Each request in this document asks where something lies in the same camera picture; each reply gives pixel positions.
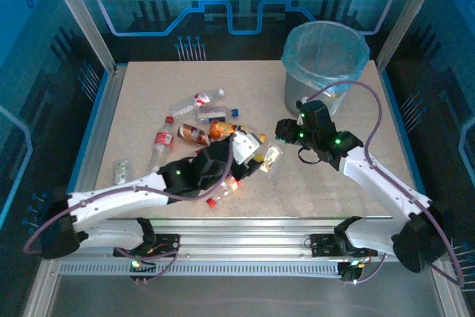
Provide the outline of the green white label bottle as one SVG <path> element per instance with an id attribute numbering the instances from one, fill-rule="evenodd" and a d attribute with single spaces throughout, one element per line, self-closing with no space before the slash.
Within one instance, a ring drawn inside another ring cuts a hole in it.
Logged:
<path id="1" fill-rule="evenodd" d="M 267 175 L 269 179 L 276 175 L 279 165 L 284 156 L 283 143 L 272 137 L 266 141 L 263 150 L 263 162 L 260 170 Z"/>

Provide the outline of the crushed clear bottle red cap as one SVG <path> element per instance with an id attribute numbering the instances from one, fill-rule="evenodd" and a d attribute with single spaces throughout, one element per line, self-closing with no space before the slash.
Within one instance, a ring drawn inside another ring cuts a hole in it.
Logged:
<path id="1" fill-rule="evenodd" d="M 206 203 L 213 208 L 220 200 L 231 197 L 240 186 L 241 181 L 230 176 L 220 184 L 220 188 L 206 200 Z"/>

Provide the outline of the grey metal bin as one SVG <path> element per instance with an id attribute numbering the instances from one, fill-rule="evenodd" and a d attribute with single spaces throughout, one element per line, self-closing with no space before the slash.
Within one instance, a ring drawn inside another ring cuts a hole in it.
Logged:
<path id="1" fill-rule="evenodd" d="M 297 101 L 302 100 L 304 97 L 310 97 L 317 91 L 321 90 L 323 85 L 308 85 L 297 79 L 295 76 L 286 72 L 285 86 L 284 86 L 284 102 L 287 110 L 293 116 L 298 116 Z M 348 90 L 348 85 L 343 85 L 344 89 Z M 333 116 L 338 110 L 338 107 L 342 103 L 347 91 L 336 93 L 335 90 L 338 87 L 327 89 L 322 94 L 319 94 L 314 100 L 322 101 L 328 108 L 330 116 Z"/>

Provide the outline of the brown label plastic bottle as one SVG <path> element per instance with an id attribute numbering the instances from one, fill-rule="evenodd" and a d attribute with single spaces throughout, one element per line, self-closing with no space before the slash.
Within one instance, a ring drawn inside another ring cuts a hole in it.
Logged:
<path id="1" fill-rule="evenodd" d="M 195 143 L 202 146 L 209 146 L 211 144 L 211 140 L 205 131 L 186 123 L 179 125 L 177 136 L 188 143 Z"/>

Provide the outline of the slim cola bottle red cap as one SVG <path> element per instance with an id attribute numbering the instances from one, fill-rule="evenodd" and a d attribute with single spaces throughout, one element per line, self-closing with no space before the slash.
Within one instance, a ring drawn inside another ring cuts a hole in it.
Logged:
<path id="1" fill-rule="evenodd" d="M 167 116 L 164 124 L 157 131 L 151 151 L 151 159 L 148 164 L 148 172 L 158 171 L 166 164 L 168 156 L 174 145 L 173 133 L 174 118 Z"/>

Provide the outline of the orange juice bottle yellow label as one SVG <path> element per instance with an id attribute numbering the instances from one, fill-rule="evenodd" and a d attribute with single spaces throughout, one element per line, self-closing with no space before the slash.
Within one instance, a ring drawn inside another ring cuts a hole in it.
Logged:
<path id="1" fill-rule="evenodd" d="M 248 125 L 238 125 L 220 120 L 212 120 L 209 126 L 209 136 L 213 140 L 223 140 L 237 131 L 242 131 L 246 134 L 255 134 L 262 143 L 266 141 L 265 134 L 260 133 L 257 129 Z"/>

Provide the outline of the Fiji water bottle blue cap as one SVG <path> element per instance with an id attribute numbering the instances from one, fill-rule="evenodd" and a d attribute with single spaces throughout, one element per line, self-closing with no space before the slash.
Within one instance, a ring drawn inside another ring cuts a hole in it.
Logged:
<path id="1" fill-rule="evenodd" d="M 226 121 L 239 116 L 237 108 L 227 108 L 226 106 L 201 108 L 195 114 L 195 121 L 198 125 L 211 123 L 213 120 Z"/>

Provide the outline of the small crushed clear bottle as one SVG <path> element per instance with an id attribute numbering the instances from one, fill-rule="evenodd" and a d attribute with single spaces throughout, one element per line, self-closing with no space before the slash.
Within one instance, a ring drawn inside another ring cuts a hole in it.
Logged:
<path id="1" fill-rule="evenodd" d="M 128 181 L 128 161 L 116 161 L 113 165 L 113 180 L 115 185 L 121 185 Z"/>

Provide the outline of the grey bin with blue liner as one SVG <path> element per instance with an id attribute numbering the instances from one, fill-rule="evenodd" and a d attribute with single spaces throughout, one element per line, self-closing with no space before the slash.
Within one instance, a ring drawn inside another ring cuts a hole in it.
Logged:
<path id="1" fill-rule="evenodd" d="M 308 96 L 337 81 L 356 81 L 369 57 L 369 46 L 357 30 L 331 21 L 303 23 L 290 31 L 284 45 L 284 98 Z"/>

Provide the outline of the clear bottle white cap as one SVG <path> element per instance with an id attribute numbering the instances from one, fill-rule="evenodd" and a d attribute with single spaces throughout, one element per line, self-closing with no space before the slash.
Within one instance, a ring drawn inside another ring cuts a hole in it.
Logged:
<path id="1" fill-rule="evenodd" d="M 204 108 L 207 105 L 210 105 L 217 99 L 224 97 L 224 95 L 225 91 L 222 88 L 218 88 L 213 91 L 201 91 L 183 99 L 180 102 L 173 104 L 168 112 L 172 117 L 179 117 L 185 114 L 190 114 L 200 108 Z"/>

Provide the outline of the black connector block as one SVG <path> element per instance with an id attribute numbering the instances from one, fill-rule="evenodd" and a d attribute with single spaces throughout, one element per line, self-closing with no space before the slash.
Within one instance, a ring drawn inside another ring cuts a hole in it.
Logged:
<path id="1" fill-rule="evenodd" d="M 338 263 L 338 274 L 345 283 L 356 284 L 363 274 L 364 261 L 345 261 Z"/>
<path id="2" fill-rule="evenodd" d="M 147 284 L 157 278 L 157 263 L 132 259 L 129 264 L 129 277 L 135 284 Z"/>

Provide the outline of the grey metal base sheet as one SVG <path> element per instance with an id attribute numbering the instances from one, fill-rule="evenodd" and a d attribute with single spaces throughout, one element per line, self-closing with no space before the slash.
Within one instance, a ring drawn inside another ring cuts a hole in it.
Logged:
<path id="1" fill-rule="evenodd" d="M 43 263 L 20 317 L 475 317 L 475 301 L 437 275 L 387 263 L 363 284 L 314 275 L 185 275 L 146 284 L 91 264 Z"/>

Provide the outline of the aluminium front rail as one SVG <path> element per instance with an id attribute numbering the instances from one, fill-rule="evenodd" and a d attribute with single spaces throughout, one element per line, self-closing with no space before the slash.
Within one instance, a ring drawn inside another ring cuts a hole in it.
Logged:
<path id="1" fill-rule="evenodd" d="M 390 218 L 369 218 L 386 223 Z M 148 219 L 157 234 L 178 235 L 178 254 L 194 260 L 324 260 L 369 261 L 375 257 L 313 257 L 305 242 L 312 234 L 329 235 L 344 220 L 311 218 L 165 218 Z M 72 254 L 103 251 L 113 255 L 112 247 L 81 248 Z"/>

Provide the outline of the aluminium side rail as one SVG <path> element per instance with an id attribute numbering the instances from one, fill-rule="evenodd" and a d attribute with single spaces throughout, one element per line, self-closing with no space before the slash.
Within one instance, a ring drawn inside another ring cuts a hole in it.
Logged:
<path id="1" fill-rule="evenodd" d="M 127 65 L 119 64 L 114 74 L 105 74 L 102 78 L 67 193 L 92 192 L 95 188 L 126 71 Z"/>

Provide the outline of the aluminium frame post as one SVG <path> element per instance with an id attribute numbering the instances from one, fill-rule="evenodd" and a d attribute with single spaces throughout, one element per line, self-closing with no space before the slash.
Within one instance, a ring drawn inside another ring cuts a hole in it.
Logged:
<path id="1" fill-rule="evenodd" d="M 407 0 L 405 2 L 376 59 L 376 68 L 379 73 L 382 73 L 387 67 L 424 2 L 425 0 Z"/>
<path id="2" fill-rule="evenodd" d="M 89 45 L 108 74 L 114 75 L 117 64 L 83 0 L 64 0 Z"/>

